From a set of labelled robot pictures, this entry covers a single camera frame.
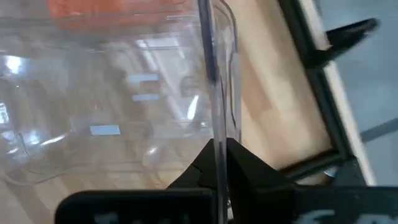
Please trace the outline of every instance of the orange lid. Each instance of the orange lid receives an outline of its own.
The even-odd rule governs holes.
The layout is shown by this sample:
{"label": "orange lid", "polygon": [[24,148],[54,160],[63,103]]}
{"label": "orange lid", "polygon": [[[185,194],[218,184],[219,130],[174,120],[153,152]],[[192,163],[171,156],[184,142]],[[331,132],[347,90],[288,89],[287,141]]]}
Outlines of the orange lid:
{"label": "orange lid", "polygon": [[182,13],[188,0],[48,0],[51,15],[71,29],[151,25]]}

